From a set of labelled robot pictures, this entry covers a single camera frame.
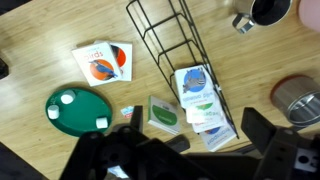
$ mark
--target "green round coaster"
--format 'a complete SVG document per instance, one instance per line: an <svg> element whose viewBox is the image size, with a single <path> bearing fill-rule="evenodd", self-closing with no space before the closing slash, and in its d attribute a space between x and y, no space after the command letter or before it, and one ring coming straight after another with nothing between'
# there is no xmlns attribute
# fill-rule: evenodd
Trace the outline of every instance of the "green round coaster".
<svg viewBox="0 0 320 180"><path fill-rule="evenodd" d="M61 96L67 90L72 90L76 97L70 104L63 104ZM59 106L59 117L57 119L49 118L47 109L50 105ZM88 131L103 133L112 122L111 107L97 94L80 88L68 88L53 93L47 100L45 111L49 121L57 129L77 137ZM107 117L107 128L97 128L96 119L98 117Z"/></svg>

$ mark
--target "wooden table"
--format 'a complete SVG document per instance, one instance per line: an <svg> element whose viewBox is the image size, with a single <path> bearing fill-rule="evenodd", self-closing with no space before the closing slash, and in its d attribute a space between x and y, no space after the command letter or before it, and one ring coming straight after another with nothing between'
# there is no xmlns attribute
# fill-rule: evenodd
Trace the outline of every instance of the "wooden table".
<svg viewBox="0 0 320 180"><path fill-rule="evenodd" d="M113 125L129 121L120 109L143 105L144 133L163 141L173 137L146 123L149 95L173 104L177 101L127 15L127 3L34 0L0 17L0 56L10 66L10 75L0 81L0 141L49 179L58 179L77 142L51 125L44 108L55 90L88 86L70 52L76 45L96 39L132 42L133 81L92 89L112 103ZM246 35L238 34L231 25L235 17L231 0L187 3L240 134L239 140L232 140L221 151L249 144L240 130L246 106L255 107L274 124L289 126L270 102L273 85L294 73L309 75L320 83L320 34L302 26L296 1L280 23L254 27ZM166 1L144 4L155 10L155 17L168 10ZM174 34L165 32L168 37ZM181 109L179 118L181 133L191 141L188 152L206 151Z"/></svg>

